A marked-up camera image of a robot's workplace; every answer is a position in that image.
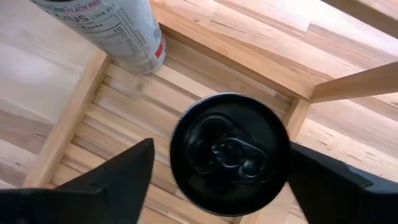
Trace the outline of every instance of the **white can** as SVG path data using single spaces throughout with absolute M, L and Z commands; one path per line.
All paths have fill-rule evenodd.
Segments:
M 136 73 L 157 70 L 165 40 L 149 0 L 31 0 Z

